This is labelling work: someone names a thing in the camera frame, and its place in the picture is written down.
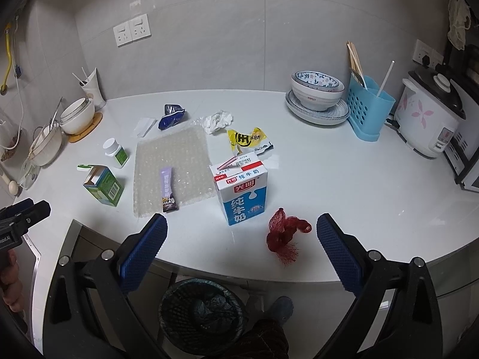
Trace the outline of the person's left hand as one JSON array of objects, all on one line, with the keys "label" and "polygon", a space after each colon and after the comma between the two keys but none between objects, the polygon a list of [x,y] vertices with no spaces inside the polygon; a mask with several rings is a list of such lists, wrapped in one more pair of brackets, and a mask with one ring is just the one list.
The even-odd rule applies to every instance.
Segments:
[{"label": "person's left hand", "polygon": [[7,251],[7,265],[1,269],[2,299],[14,313],[24,310],[23,284],[19,278],[19,265],[14,249]]}]

